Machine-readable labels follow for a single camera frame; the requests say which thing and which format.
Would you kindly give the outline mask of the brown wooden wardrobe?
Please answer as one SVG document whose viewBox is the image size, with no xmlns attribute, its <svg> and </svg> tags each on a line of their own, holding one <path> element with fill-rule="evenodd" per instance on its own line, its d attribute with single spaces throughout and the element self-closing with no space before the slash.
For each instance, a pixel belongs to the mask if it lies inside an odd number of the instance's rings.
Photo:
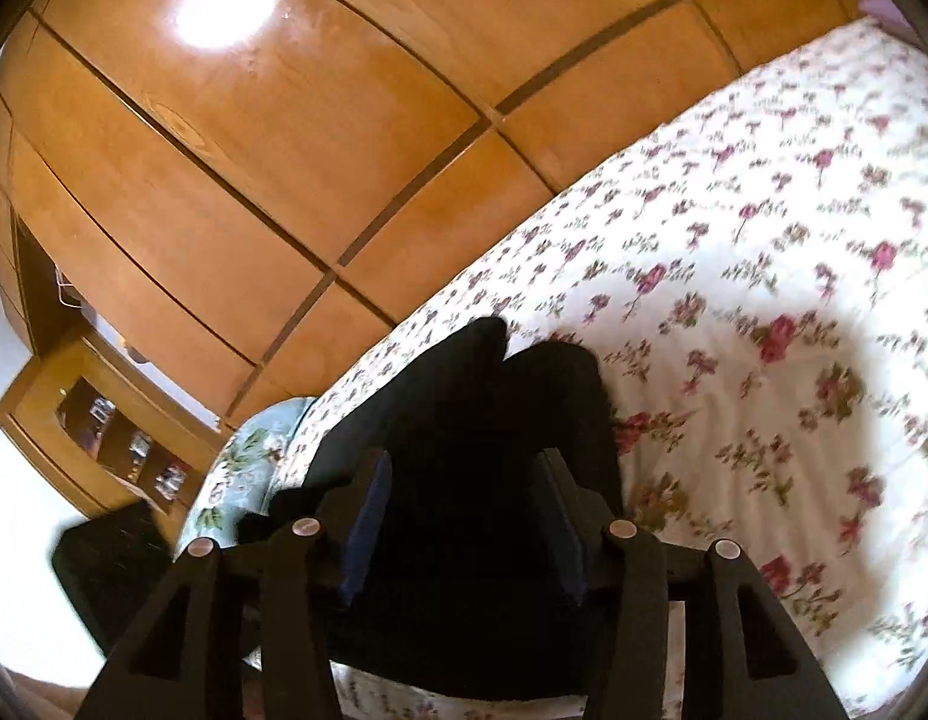
<svg viewBox="0 0 928 720">
<path fill-rule="evenodd" d="M 220 419 L 317 392 L 617 149 L 863 0 L 28 0 L 0 294 Z"/>
</svg>

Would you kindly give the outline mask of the light blue floral pillow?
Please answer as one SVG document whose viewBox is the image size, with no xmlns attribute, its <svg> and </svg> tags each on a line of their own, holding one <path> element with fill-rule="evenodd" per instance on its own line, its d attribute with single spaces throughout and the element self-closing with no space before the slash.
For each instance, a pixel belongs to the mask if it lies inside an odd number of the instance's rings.
<svg viewBox="0 0 928 720">
<path fill-rule="evenodd" d="M 238 543 L 238 522 L 246 514 L 265 511 L 272 476 L 315 403 L 315 397 L 288 398 L 236 429 L 213 460 L 185 516 L 174 556 L 197 538 L 213 539 L 222 548 Z"/>
</svg>

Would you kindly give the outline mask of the black pants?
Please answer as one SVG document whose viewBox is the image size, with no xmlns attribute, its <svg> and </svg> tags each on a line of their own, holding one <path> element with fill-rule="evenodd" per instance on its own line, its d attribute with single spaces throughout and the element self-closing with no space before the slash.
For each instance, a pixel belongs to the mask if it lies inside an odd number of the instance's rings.
<svg viewBox="0 0 928 720">
<path fill-rule="evenodd" d="M 256 543 L 315 515 L 384 450 L 393 486 L 365 585 L 322 606 L 332 658 L 457 699 L 585 694 L 607 605 L 565 589 L 532 465 L 557 450 L 581 488 L 622 511 L 612 413 L 589 349 L 546 340 L 510 353 L 503 320 L 474 320 L 337 422 L 303 483 L 236 533 Z"/>
</svg>

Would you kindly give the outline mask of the white floral bed sheet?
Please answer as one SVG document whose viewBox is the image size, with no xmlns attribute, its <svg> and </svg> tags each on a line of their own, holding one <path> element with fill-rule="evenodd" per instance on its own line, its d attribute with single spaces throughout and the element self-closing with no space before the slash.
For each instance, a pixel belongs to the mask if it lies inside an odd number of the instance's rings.
<svg viewBox="0 0 928 720">
<path fill-rule="evenodd" d="M 928 676 L 928 57 L 861 20 L 599 164 L 361 356 L 275 489 L 480 316 L 596 355 L 625 500 L 743 546 L 851 717 Z"/>
</svg>

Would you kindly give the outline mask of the black bag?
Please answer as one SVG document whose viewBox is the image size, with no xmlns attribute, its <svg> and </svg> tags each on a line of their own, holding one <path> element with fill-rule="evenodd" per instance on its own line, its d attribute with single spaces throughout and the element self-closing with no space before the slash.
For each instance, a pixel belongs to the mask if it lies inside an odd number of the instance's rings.
<svg viewBox="0 0 928 720">
<path fill-rule="evenodd" d="M 171 548 L 139 499 L 60 532 L 50 567 L 104 658 L 156 589 Z"/>
</svg>

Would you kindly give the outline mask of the wooden display shelf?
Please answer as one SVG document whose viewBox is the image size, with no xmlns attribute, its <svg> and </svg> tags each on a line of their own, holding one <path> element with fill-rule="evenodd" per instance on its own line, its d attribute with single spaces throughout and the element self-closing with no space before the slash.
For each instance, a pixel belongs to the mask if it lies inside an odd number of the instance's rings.
<svg viewBox="0 0 928 720">
<path fill-rule="evenodd" d="M 0 398 L 0 427 L 82 514 L 142 499 L 167 539 L 224 442 L 91 330 L 23 367 Z"/>
</svg>

